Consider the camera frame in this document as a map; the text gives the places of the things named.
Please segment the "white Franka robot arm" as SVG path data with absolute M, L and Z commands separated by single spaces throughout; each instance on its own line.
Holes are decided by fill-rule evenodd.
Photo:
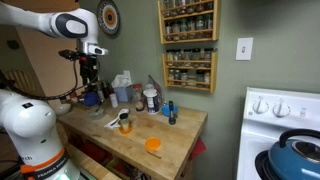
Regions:
M 60 55 L 80 64 L 85 86 L 98 79 L 97 58 L 108 51 L 98 45 L 98 22 L 85 9 L 68 12 L 35 13 L 1 2 L 1 23 L 35 29 L 53 38 L 77 41 L 74 51 Z M 11 138 L 21 160 L 26 180 L 80 180 L 79 168 L 69 159 L 56 129 L 56 113 L 48 98 L 31 95 L 8 82 L 0 90 L 0 125 Z

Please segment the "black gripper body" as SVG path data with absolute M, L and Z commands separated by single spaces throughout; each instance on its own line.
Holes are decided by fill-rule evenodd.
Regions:
M 96 56 L 81 56 L 79 59 L 80 76 L 83 84 L 95 82 L 97 79 L 97 57 Z

